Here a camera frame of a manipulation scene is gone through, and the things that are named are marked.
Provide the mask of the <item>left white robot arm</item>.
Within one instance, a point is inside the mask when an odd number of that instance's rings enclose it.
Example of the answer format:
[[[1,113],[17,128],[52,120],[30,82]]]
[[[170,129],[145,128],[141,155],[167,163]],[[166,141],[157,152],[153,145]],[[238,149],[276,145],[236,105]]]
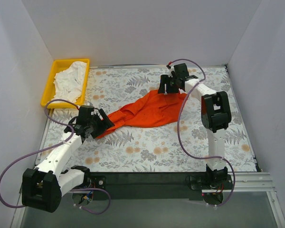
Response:
[[[99,137],[114,124],[103,109],[83,105],[79,107],[78,115],[64,126],[59,145],[35,168],[24,171],[24,206],[54,212],[66,193],[75,188],[86,190],[92,186],[89,168],[73,166],[64,172],[64,166],[87,138]]]

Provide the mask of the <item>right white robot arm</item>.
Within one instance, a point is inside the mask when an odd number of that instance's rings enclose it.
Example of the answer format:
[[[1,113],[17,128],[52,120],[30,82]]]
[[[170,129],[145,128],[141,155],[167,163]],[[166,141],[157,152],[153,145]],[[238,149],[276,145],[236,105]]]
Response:
[[[203,82],[206,74],[199,79],[190,75],[185,63],[175,64],[173,61],[166,66],[167,75],[161,75],[159,94],[175,94],[182,90],[186,93],[180,107],[182,111],[190,95],[194,95],[200,102],[201,122],[207,131],[208,156],[206,171],[202,183],[211,189],[216,189],[228,179],[227,161],[225,159],[225,136],[231,122],[231,110],[228,94],[225,91],[217,92]]]

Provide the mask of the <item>orange t shirt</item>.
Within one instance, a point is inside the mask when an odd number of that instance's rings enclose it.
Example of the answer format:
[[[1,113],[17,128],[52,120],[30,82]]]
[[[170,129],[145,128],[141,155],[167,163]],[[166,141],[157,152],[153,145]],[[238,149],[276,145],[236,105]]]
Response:
[[[157,90],[151,90],[134,103],[109,114],[108,117],[114,126],[98,136],[98,139],[123,126],[153,128],[176,122],[185,97],[185,93],[165,95],[159,94]]]

